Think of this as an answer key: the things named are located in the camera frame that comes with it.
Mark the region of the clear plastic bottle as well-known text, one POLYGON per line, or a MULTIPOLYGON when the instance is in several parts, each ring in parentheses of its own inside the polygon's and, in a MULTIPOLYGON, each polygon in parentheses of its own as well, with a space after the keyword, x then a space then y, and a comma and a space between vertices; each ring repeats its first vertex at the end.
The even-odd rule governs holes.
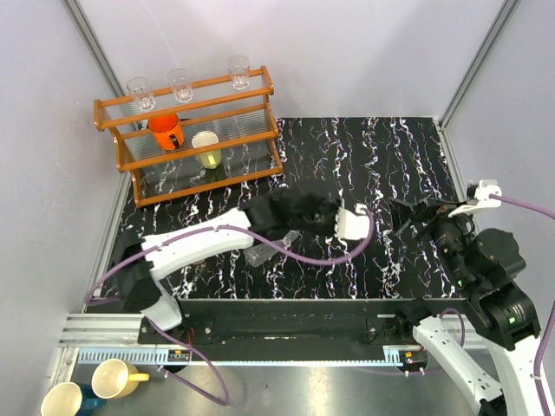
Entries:
MULTIPOLYGON (((281 240, 273 241, 273 243, 280 248, 290 249, 292 243, 299 236, 299 231, 289 231, 281 240)), ((263 263, 269 261, 277 253, 278 250, 268 244, 258 244, 244 250, 245 260, 252 267, 261 266, 263 263)))

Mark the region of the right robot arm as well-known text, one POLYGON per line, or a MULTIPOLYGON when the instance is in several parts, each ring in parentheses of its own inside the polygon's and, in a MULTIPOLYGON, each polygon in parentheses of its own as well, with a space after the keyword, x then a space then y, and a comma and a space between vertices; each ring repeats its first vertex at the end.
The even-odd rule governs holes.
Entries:
POLYGON ((487 191, 468 201, 391 199, 394 230, 423 223, 421 236, 434 242, 446 273, 465 300, 464 314, 485 342, 499 378, 494 380, 452 340, 441 317, 423 300, 401 306, 387 323, 404 343, 417 342, 440 364, 477 415, 552 415, 554 400, 543 358, 554 320, 541 328, 532 299, 514 282, 526 266, 512 233, 474 233, 474 213, 516 205, 553 218, 552 211, 487 191))

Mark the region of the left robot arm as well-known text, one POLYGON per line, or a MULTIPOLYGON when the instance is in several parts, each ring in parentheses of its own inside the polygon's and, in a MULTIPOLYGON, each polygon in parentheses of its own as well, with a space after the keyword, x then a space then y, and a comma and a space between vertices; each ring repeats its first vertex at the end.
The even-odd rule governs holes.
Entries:
POLYGON ((142 313, 154 321, 157 333, 165 341, 179 342, 186 336, 187 322, 177 300, 162 286, 161 280, 190 263, 227 251, 248 249, 258 243, 254 237, 239 231, 218 231, 218 226, 247 229, 272 242, 285 237, 289 231, 332 237, 340 206, 339 197, 281 188, 185 229, 141 238, 129 237, 115 258, 117 263, 153 247, 157 250, 136 257, 115 272, 114 283, 123 310, 142 313))

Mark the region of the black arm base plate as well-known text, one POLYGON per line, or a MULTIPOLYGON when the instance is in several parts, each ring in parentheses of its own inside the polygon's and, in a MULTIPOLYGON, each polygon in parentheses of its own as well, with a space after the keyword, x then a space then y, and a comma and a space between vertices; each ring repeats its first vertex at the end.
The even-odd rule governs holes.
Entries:
POLYGON ((168 330, 221 358, 368 359, 380 351, 415 346, 408 331, 396 334, 390 319, 407 306, 439 314, 448 299, 180 301, 182 323, 168 330))

